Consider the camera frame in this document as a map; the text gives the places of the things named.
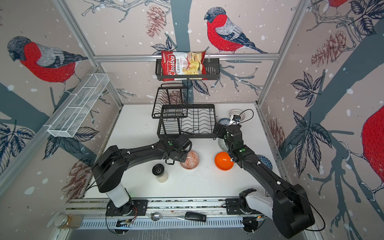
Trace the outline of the green patterned bowl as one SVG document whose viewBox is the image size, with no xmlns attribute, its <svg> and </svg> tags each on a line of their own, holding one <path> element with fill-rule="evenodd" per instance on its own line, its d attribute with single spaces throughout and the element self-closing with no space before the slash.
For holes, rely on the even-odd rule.
<svg viewBox="0 0 384 240">
<path fill-rule="evenodd" d="M 218 139 L 218 145 L 222 149 L 223 152 L 229 151 L 229 148 L 227 147 L 224 139 Z"/>
</svg>

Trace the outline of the red patterned bowl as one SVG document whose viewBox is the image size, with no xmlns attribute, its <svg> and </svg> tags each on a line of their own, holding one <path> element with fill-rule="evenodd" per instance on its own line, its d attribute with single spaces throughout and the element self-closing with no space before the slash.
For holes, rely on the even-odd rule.
<svg viewBox="0 0 384 240">
<path fill-rule="evenodd" d="M 186 161 L 180 163 L 184 169 L 192 170 L 196 168 L 200 163 L 200 157 L 195 151 L 190 151 L 187 155 Z"/>
</svg>

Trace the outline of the black wire dish rack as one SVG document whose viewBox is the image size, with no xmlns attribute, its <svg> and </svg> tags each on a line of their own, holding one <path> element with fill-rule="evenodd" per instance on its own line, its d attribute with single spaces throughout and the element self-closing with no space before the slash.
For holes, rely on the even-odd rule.
<svg viewBox="0 0 384 240">
<path fill-rule="evenodd" d="M 215 139 L 216 110 L 213 104 L 191 104 L 181 84 L 162 84 L 156 94 L 152 118 L 158 119 L 161 138 Z"/>
</svg>

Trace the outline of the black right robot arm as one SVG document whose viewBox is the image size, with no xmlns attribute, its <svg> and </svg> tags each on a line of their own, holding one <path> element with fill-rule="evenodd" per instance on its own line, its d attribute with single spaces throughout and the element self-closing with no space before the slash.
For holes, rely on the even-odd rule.
<svg viewBox="0 0 384 240">
<path fill-rule="evenodd" d="M 249 192 L 246 206 L 268 216 L 279 232 L 287 239 L 315 224 L 312 206 L 306 191 L 299 184 L 292 185 L 270 168 L 247 145 L 244 144 L 241 125 L 215 124 L 214 134 L 225 141 L 228 154 L 234 163 L 250 173 L 272 198 L 262 210 L 262 196 Z"/>
</svg>

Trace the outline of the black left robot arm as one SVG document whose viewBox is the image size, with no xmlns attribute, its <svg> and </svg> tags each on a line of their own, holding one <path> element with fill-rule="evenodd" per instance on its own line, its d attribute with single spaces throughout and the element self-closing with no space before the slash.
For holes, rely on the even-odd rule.
<svg viewBox="0 0 384 240">
<path fill-rule="evenodd" d="M 160 139 L 156 143 L 133 149 L 110 146 L 93 164 L 92 174 L 99 192 L 107 194 L 114 206 L 121 208 L 131 200 L 121 183 L 126 170 L 155 160 L 171 159 L 184 163 L 191 149 L 192 142 L 186 135 L 176 139 Z"/>
</svg>

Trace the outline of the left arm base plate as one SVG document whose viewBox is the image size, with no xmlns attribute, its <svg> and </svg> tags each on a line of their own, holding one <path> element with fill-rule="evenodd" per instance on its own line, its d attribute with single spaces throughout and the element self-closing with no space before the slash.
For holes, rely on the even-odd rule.
<svg viewBox="0 0 384 240">
<path fill-rule="evenodd" d="M 107 217 L 123 217 L 123 216 L 145 216 L 148 200 L 144 199 L 131 199 L 125 205 L 120 208 L 117 208 L 112 200 L 110 200 L 107 204 L 106 216 Z"/>
</svg>

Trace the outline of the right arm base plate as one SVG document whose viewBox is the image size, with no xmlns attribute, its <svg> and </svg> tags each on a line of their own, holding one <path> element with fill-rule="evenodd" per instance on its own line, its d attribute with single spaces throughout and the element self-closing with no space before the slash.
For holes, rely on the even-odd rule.
<svg viewBox="0 0 384 240">
<path fill-rule="evenodd" d="M 259 211 L 246 209 L 239 198 L 225 199 L 224 205 L 227 215 L 257 215 L 263 216 Z"/>
</svg>

